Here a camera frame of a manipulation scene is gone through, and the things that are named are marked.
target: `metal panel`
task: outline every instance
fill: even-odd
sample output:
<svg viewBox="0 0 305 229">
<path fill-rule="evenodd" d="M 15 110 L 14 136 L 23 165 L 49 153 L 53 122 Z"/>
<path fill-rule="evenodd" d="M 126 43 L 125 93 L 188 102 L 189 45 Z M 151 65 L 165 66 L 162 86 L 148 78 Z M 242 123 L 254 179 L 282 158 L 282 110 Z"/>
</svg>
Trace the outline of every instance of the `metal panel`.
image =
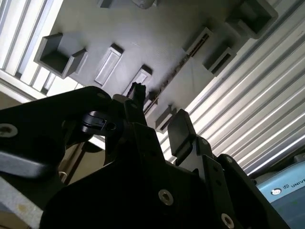
<svg viewBox="0 0 305 229">
<path fill-rule="evenodd" d="M 17 72 L 30 40 L 35 32 L 36 25 L 40 19 L 45 3 L 46 0 L 29 1 L 29 6 L 24 13 L 22 25 L 20 25 L 20 30 L 16 36 L 14 47 L 5 66 L 5 71 L 9 74 L 15 75 Z"/>
<path fill-rule="evenodd" d="M 10 3 L 0 34 L 0 68 L 3 68 L 5 65 L 14 46 L 27 7 L 28 2 L 26 0 L 11 1 Z"/>
</svg>

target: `black mechanical arm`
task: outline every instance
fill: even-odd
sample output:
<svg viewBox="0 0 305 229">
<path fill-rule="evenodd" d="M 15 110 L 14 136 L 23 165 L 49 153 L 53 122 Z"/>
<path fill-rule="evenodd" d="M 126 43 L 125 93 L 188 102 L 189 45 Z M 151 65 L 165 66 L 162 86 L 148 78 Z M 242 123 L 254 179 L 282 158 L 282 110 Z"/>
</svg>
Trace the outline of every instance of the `black mechanical arm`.
<svg viewBox="0 0 305 229">
<path fill-rule="evenodd" d="M 40 228 L 289 228 L 232 157 L 213 155 L 184 110 L 168 126 L 175 165 L 165 161 L 144 99 L 136 83 L 129 98 L 86 87 L 0 111 L 5 180 L 46 182 L 66 148 L 106 137 L 107 165 L 39 206 Z"/>
</svg>

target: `rectangular slot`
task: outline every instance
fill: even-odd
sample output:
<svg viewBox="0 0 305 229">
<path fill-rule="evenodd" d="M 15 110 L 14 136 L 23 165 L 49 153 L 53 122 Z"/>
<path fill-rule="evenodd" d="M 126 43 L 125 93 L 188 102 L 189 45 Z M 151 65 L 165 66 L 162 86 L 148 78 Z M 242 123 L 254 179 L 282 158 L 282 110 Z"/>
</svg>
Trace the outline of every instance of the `rectangular slot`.
<svg viewBox="0 0 305 229">
<path fill-rule="evenodd" d="M 215 74 L 226 63 L 226 61 L 230 59 L 230 57 L 231 55 L 227 53 L 211 72 Z"/>
<path fill-rule="evenodd" d="M 102 66 L 95 78 L 96 82 L 98 82 L 100 85 L 104 85 L 107 82 L 113 70 L 119 63 L 123 52 L 123 49 L 121 49 L 119 46 L 112 44 L 102 59 Z"/>
<path fill-rule="evenodd" d="M 165 133 L 167 130 L 167 126 L 170 123 L 171 118 L 173 115 L 177 113 L 176 108 L 172 108 L 172 106 L 168 106 L 167 109 L 163 112 L 163 114 L 157 119 L 155 123 L 156 131 L 160 133 Z"/>
<path fill-rule="evenodd" d="M 194 57 L 200 48 L 212 36 L 212 32 L 207 28 L 201 28 L 188 42 L 184 50 L 190 57 Z"/>
<path fill-rule="evenodd" d="M 190 57 L 195 56 L 195 54 L 198 52 L 198 50 L 204 45 L 204 43 L 209 39 L 209 35 L 205 34 L 201 40 L 196 44 L 194 49 L 190 53 Z"/>
<path fill-rule="evenodd" d="M 141 69 L 138 71 L 138 73 L 135 75 L 133 80 L 130 82 L 130 84 L 128 85 L 128 87 L 124 91 L 123 95 L 127 95 L 130 88 L 132 87 L 132 83 L 136 82 L 136 83 L 142 83 L 143 84 L 144 81 L 146 81 L 146 79 L 149 79 L 152 76 L 152 73 L 153 73 L 153 71 L 152 71 L 151 68 L 147 67 L 146 65 L 143 65 L 141 67 Z"/>
</svg>

